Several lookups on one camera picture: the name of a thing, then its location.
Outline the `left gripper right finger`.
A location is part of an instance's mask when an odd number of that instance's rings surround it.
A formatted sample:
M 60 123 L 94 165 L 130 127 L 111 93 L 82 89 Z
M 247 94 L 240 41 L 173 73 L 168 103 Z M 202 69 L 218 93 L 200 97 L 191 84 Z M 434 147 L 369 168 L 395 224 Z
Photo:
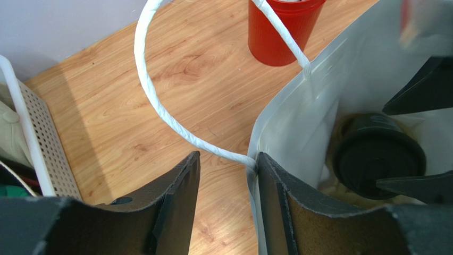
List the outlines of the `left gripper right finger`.
M 258 156 L 260 244 L 268 254 L 452 254 L 451 205 L 356 207 Z

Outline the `single cardboard cup carrier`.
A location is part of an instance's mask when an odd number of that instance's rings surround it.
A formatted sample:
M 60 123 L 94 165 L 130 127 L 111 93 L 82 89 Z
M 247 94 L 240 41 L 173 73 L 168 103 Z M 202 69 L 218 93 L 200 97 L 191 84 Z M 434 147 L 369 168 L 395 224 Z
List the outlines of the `single cardboard cup carrier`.
M 326 151 L 325 165 L 322 174 L 324 180 L 319 183 L 318 189 L 322 193 L 336 198 L 342 202 L 365 209 L 371 209 L 387 204 L 397 205 L 402 203 L 412 203 L 421 205 L 422 202 L 404 195 L 398 195 L 387 200 L 371 200 L 368 198 L 363 198 L 339 182 L 332 167 L 334 150 L 339 144 L 340 140 L 345 136 L 345 133 L 349 129 L 349 125 L 358 116 L 359 114 L 346 115 L 338 119 L 335 123 L 332 130 L 330 143 Z

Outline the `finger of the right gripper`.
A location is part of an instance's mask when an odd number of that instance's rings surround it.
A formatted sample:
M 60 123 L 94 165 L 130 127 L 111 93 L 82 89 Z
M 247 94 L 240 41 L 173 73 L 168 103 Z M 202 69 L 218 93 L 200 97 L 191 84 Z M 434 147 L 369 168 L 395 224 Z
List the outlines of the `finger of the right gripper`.
M 395 177 L 376 181 L 376 187 L 425 204 L 452 204 L 452 171 L 427 176 Z
M 452 57 L 430 57 L 382 108 L 387 115 L 452 108 Z

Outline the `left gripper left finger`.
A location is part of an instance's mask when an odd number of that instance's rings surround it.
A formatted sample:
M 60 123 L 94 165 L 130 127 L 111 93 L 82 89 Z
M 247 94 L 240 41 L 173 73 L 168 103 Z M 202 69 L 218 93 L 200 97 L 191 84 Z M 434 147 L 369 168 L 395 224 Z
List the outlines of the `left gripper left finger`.
M 107 205 L 1 198 L 1 254 L 188 254 L 200 153 Z

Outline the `single dark plastic cup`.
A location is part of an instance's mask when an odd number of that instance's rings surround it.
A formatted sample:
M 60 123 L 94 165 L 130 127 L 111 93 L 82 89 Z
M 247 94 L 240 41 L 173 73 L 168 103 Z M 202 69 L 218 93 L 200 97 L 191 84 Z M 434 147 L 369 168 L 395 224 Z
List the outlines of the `single dark plastic cup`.
M 403 126 L 393 118 L 380 113 L 359 113 L 345 116 L 337 130 L 339 141 L 379 140 L 413 141 Z

